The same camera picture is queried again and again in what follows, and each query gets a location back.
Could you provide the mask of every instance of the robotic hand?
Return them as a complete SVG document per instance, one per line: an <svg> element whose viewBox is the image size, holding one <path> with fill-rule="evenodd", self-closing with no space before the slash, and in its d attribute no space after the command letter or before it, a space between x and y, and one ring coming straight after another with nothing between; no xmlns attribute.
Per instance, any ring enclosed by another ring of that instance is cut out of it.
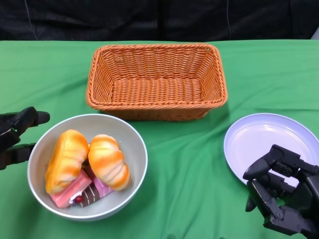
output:
<svg viewBox="0 0 319 239"><path fill-rule="evenodd" d="M297 187L270 169L299 180ZM248 180L249 198L246 212L256 206L264 217L264 227L308 239L319 238L319 167L300 159L300 155L273 145L266 155L254 162L244 173ZM285 204L278 206L276 198Z"/></svg>
<svg viewBox="0 0 319 239"><path fill-rule="evenodd" d="M0 170L10 164L29 160L35 143L14 145L20 142L20 135L27 128L38 126L49 120L49 113L38 112L34 107L26 108L19 113L0 115Z"/></svg>

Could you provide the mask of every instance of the white plate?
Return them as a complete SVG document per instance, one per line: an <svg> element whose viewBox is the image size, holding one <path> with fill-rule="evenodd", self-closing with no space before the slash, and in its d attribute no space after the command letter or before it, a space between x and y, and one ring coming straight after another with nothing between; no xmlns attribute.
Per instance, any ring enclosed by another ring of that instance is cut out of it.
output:
<svg viewBox="0 0 319 239"><path fill-rule="evenodd" d="M246 184L243 175L247 168L268 153L273 144L300 154L307 163L319 165L319 141L314 134L297 121L276 114L254 114L236 121L226 133L224 153L231 170ZM285 182L298 184L295 178L286 178Z"/></svg>

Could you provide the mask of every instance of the black fabric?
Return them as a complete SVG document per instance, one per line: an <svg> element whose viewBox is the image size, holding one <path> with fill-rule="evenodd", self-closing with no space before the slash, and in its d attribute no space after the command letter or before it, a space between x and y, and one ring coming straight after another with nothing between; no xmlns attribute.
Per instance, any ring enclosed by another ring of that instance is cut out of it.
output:
<svg viewBox="0 0 319 239"><path fill-rule="evenodd" d="M227 0L26 0L39 40L229 39ZM318 0L229 0L232 40L310 39ZM0 1L0 40L34 40L24 0Z"/></svg>

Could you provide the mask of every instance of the green tablecloth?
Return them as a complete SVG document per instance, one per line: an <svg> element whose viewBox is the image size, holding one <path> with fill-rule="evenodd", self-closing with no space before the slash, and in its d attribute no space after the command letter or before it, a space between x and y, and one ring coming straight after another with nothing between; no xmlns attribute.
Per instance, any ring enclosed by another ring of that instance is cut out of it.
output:
<svg viewBox="0 0 319 239"><path fill-rule="evenodd" d="M34 106L51 114L30 128L36 142L59 121L94 113L85 103L93 51L115 42L0 42L0 111ZM214 42L220 50L228 103L192 122L133 122L145 140L149 167L140 190L116 215L79 223L43 208L28 187L27 163L0 171L3 239L283 239L245 212L248 192L228 168L227 129L259 112L291 117L319 135L319 41Z"/></svg>

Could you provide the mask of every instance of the bread roll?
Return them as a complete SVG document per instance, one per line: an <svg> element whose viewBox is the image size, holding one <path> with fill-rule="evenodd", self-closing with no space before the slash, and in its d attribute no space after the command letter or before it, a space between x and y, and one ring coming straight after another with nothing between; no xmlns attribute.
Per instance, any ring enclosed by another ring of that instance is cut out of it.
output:
<svg viewBox="0 0 319 239"><path fill-rule="evenodd" d="M56 194L66 188L81 170L89 152L88 142L76 130L68 130L60 135L45 173L45 190Z"/></svg>
<svg viewBox="0 0 319 239"><path fill-rule="evenodd" d="M105 134L95 136L88 157L95 176L110 188L120 191L129 185L130 171L114 138Z"/></svg>

